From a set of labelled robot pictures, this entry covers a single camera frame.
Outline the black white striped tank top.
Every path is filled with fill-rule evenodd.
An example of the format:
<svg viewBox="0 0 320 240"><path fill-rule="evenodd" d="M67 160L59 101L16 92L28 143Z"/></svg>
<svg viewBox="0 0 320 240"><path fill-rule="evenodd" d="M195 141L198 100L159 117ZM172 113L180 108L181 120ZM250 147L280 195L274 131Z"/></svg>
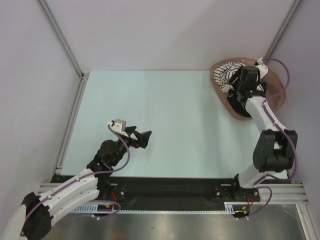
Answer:
<svg viewBox="0 0 320 240"><path fill-rule="evenodd" d="M230 90L234 90L238 77L233 78L234 74L245 64L240 62L227 62L213 71L213 79L219 86L222 93L226 94Z"/></svg>

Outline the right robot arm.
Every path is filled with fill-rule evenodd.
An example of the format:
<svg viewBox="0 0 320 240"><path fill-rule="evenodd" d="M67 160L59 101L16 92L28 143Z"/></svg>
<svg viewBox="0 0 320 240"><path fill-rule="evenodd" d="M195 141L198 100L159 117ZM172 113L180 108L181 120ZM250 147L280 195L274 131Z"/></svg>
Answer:
<svg viewBox="0 0 320 240"><path fill-rule="evenodd" d="M257 66L241 66L233 79L237 81L237 102L252 117L260 133L252 164L234 177L230 188L231 196L242 201L268 177L283 183L291 181L298 167L298 134L287 129L271 110Z"/></svg>

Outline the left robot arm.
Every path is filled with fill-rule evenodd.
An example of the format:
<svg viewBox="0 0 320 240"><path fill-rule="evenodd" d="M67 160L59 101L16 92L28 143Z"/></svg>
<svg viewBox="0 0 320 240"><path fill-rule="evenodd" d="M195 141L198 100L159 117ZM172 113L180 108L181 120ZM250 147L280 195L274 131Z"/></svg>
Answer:
<svg viewBox="0 0 320 240"><path fill-rule="evenodd" d="M110 196L109 177L122 170L115 168L124 156L131 157L130 148L148 145L152 131L138 132L135 126L122 127L115 121L107 124L118 139L105 140L89 164L78 174L42 194L30 192L22 200L25 218L18 236L41 240L65 215L83 204Z"/></svg>

